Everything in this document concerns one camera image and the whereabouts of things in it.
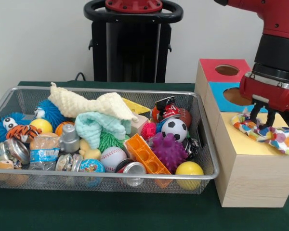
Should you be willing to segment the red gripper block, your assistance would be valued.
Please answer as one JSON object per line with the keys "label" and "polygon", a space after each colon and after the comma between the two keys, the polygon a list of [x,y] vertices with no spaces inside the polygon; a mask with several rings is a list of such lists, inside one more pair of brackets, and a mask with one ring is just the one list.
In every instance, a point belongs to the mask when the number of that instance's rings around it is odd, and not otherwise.
{"label": "red gripper block", "polygon": [[255,124],[264,103],[268,105],[265,107],[268,113],[263,128],[273,125],[277,111],[289,111],[289,83],[247,72],[240,81],[239,92],[242,97],[252,101],[254,107],[250,120]]}

